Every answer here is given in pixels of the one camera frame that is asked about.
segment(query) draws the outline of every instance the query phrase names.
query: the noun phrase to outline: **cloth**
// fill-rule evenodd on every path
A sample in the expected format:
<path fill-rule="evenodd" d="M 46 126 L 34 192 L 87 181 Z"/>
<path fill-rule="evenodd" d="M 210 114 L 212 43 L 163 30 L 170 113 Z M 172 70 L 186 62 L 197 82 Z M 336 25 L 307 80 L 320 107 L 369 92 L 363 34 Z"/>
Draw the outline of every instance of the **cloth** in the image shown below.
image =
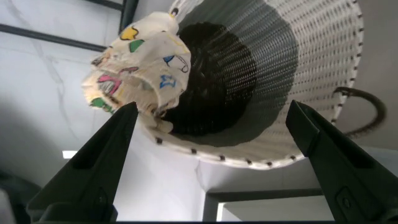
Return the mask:
<path fill-rule="evenodd" d="M 125 28 L 91 63 L 82 84 L 90 106 L 114 113 L 136 102 L 140 117 L 161 129 L 157 118 L 178 105 L 191 67 L 191 53 L 177 31 L 177 21 L 165 12 L 153 12 Z M 170 124 L 165 126 L 171 131 Z"/>

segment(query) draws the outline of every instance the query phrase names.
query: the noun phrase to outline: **white woven section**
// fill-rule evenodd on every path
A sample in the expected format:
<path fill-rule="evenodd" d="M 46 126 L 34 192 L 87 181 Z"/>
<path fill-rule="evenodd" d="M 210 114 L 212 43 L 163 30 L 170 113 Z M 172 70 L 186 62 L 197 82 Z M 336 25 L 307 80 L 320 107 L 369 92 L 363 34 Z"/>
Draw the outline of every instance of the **white woven section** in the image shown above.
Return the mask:
<path fill-rule="evenodd" d="M 180 22 L 202 2 L 203 0 L 178 0 L 170 11 L 175 7 L 178 9 L 176 19 Z M 298 67 L 294 74 L 294 84 L 274 123 L 256 139 L 233 147 L 197 145 L 149 129 L 154 139 L 160 138 L 163 144 L 176 151 L 198 156 L 204 161 L 233 167 L 273 169 L 303 158 L 285 126 L 292 100 L 311 106 L 330 121 L 337 119 L 346 98 L 334 95 L 333 91 L 338 86 L 353 86 L 362 51 L 364 26 L 358 3 L 353 0 L 264 2 L 276 9 L 290 24 L 298 43 Z M 250 8 L 249 2 L 248 13 L 256 13 L 256 8 Z M 235 24 L 228 29 L 234 29 L 234 33 L 237 33 L 241 26 L 238 22 Z"/>

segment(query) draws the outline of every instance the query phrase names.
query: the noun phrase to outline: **laundry basket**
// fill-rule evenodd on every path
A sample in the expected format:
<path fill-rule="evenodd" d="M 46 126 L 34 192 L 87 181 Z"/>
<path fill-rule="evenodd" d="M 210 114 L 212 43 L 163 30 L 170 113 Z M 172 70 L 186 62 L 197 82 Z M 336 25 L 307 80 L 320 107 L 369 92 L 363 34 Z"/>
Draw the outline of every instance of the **laundry basket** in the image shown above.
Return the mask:
<path fill-rule="evenodd" d="M 208 162 L 272 169 L 303 159 L 285 119 L 297 100 L 335 123 L 363 47 L 355 0 L 178 0 L 190 49 L 187 90 L 147 129 L 158 144 Z"/>

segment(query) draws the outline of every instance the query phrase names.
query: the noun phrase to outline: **black metal frame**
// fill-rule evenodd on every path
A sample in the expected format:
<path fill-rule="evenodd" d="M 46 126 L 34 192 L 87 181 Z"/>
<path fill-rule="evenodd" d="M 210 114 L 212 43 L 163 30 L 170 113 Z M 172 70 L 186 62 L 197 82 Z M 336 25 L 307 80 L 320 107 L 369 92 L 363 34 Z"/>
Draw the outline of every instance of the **black metal frame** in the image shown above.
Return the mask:
<path fill-rule="evenodd" d="M 138 0 L 124 0 L 123 5 L 106 0 L 85 0 L 85 1 L 92 2 L 95 4 L 100 4 L 102 6 L 121 11 L 119 32 L 121 32 L 125 27 L 127 27 L 132 22 L 132 19 L 134 18 L 134 13 L 138 5 Z M 29 37 L 37 40 L 44 40 L 56 44 L 63 44 L 71 47 L 78 47 L 80 49 L 93 50 L 96 52 L 102 52 L 106 49 L 106 46 L 102 45 L 91 44 L 79 40 L 59 37 L 56 35 L 44 34 L 42 32 L 9 26 L 5 24 L 0 24 L 0 32 L 19 35 L 23 37 Z"/>
<path fill-rule="evenodd" d="M 207 192 L 203 209 L 203 222 L 217 221 L 218 204 L 224 202 L 242 202 L 291 197 L 309 197 L 323 195 L 321 189 L 266 190 L 254 192 Z"/>

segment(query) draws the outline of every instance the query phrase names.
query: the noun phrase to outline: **brown handle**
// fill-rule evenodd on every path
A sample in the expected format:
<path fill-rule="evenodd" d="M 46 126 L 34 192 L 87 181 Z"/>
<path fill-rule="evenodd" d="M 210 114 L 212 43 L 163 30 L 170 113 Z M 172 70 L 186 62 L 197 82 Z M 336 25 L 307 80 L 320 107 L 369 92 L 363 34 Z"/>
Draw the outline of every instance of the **brown handle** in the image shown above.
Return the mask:
<path fill-rule="evenodd" d="M 368 92 L 341 86 L 341 87 L 336 88 L 334 93 L 342 93 L 343 96 L 347 96 L 347 97 L 351 97 L 351 96 L 360 97 L 360 98 L 365 99 L 368 102 L 370 102 L 376 108 L 377 114 L 370 123 L 368 123 L 367 125 L 365 125 L 361 128 L 355 129 L 353 131 L 348 131 L 347 133 L 345 133 L 345 135 L 351 139 L 360 138 L 362 136 L 365 136 L 365 135 L 371 133 L 372 131 L 376 130 L 377 128 L 380 128 L 380 126 L 383 124 L 383 122 L 387 118 L 386 105 L 378 97 L 376 97 Z"/>

